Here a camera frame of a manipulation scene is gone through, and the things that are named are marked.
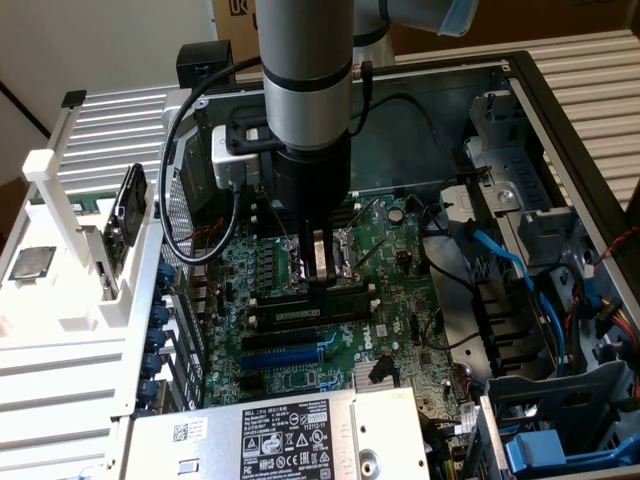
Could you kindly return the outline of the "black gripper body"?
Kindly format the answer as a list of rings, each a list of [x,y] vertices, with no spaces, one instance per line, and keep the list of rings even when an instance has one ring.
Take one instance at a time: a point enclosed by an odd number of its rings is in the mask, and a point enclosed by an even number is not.
[[[351,135],[318,150],[285,147],[272,154],[277,198],[304,225],[326,229],[351,180]]]

